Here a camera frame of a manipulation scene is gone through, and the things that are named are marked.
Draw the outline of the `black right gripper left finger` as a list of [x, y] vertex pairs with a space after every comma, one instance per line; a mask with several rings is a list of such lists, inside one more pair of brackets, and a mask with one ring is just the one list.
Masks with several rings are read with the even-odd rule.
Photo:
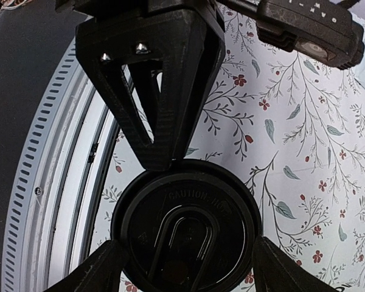
[[48, 292], [119, 291], [120, 275], [128, 253], [117, 240], [107, 240]]

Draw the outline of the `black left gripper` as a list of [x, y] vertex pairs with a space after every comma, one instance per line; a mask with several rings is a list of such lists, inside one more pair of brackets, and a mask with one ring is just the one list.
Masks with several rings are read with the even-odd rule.
[[55, 1], [92, 18], [76, 28], [78, 62], [141, 166], [167, 170], [187, 151], [225, 56], [214, 1]]

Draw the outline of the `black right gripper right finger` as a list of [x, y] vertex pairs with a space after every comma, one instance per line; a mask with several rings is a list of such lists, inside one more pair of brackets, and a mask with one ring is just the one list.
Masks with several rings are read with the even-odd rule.
[[324, 292], [335, 289], [306, 272], [266, 237], [258, 236], [252, 252], [256, 291]]

